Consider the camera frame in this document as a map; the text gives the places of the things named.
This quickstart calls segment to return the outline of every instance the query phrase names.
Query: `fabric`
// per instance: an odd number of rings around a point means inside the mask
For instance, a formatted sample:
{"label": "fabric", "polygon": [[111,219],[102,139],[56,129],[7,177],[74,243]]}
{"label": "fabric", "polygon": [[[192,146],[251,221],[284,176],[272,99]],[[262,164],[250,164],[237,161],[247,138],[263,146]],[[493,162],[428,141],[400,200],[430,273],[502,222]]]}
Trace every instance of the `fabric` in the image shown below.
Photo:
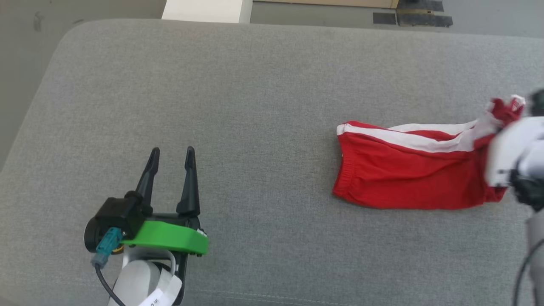
{"label": "fabric", "polygon": [[524,105],[520,96],[506,103],[494,99],[478,120],[457,125],[339,125],[342,163],[333,193],[380,209],[454,210],[498,202],[506,188],[485,181],[487,146]]}
{"label": "fabric", "polygon": [[[155,146],[152,205],[174,212],[192,145],[210,245],[189,258],[184,305],[505,304],[528,207],[508,193],[458,211],[348,204],[331,193],[341,162],[331,134],[353,119],[469,122],[490,96],[542,86],[542,50],[538,39],[394,30],[80,25],[55,51],[0,173],[0,296],[106,305],[86,223],[136,187]],[[110,284],[120,265],[109,258]]]}

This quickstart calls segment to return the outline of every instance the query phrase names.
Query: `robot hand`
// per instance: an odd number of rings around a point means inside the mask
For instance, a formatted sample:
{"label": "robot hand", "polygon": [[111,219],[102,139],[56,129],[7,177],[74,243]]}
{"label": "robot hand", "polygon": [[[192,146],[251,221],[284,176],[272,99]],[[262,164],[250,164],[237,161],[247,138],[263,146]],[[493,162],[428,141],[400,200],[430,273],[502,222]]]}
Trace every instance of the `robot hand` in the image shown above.
{"label": "robot hand", "polygon": [[[96,253],[91,263],[110,295],[108,306],[180,305],[187,257],[208,252],[208,238],[198,218],[195,151],[191,146],[187,149],[187,174],[176,213],[153,213],[151,194],[159,154],[159,148],[151,152],[136,190],[123,198],[108,198],[85,228],[85,247]],[[110,255],[122,252],[121,273],[112,289],[101,269]]]}
{"label": "robot hand", "polygon": [[512,186],[535,214],[527,220],[529,253],[517,276],[512,305],[518,304],[523,272],[530,264],[536,305],[544,305],[544,90],[531,97],[531,117],[512,123],[491,142],[486,167],[489,186]]}

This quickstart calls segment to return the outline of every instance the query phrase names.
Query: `gray upholstery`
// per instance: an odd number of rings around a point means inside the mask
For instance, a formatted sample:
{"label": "gray upholstery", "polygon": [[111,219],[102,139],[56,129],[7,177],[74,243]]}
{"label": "gray upholstery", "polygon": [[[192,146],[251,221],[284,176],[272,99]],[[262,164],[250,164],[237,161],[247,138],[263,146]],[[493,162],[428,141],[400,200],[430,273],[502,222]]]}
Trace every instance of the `gray upholstery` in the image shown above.
{"label": "gray upholstery", "polygon": [[[505,305],[528,208],[374,210],[331,194],[336,126],[473,120],[542,86],[544,41],[151,20],[90,22],[59,44],[0,175],[0,296],[105,305],[83,229],[161,148],[174,212],[196,149],[209,254],[185,305]],[[113,283],[120,257],[104,270]],[[529,302],[528,283],[524,301]]]}

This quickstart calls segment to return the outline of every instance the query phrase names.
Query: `teal connector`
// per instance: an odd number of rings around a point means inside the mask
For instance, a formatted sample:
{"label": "teal connector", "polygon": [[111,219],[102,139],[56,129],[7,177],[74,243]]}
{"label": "teal connector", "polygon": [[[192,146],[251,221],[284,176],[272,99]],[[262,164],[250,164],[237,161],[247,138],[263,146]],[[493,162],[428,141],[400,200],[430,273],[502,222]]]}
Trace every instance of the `teal connector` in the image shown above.
{"label": "teal connector", "polygon": [[121,240],[123,239],[123,234],[119,228],[110,228],[104,238],[98,244],[96,248],[96,254],[91,259],[91,264],[93,267],[98,266],[100,269],[104,268],[108,262],[108,257],[110,254],[117,248]]}

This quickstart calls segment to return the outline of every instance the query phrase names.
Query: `black wire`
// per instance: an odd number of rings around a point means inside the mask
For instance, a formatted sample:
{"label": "black wire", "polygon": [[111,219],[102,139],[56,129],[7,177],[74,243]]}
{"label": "black wire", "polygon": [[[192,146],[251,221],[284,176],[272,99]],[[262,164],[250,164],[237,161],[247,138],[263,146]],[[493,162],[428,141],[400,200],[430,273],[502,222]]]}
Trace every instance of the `black wire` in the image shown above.
{"label": "black wire", "polygon": [[527,270],[527,267],[529,266],[529,263],[531,262],[531,258],[533,258],[533,255],[535,255],[536,251],[540,249],[544,245],[544,239],[540,240],[535,246],[531,248],[525,259],[523,260],[523,264],[521,265],[520,271],[517,273],[516,278],[516,286],[514,287],[514,297],[512,299],[512,306],[517,306],[520,298],[520,286],[521,286],[521,280],[523,278],[523,274],[525,273],[525,270]]}
{"label": "black wire", "polygon": [[119,306],[126,306],[123,304],[123,302],[115,295],[112,288],[109,287],[108,283],[106,283],[106,280],[104,279],[104,276],[102,275],[102,271],[100,271],[100,268],[98,265],[95,266],[96,275],[98,276],[98,279],[100,280],[100,283],[102,283],[102,286],[104,286],[104,289],[108,292],[109,296],[119,305]]}

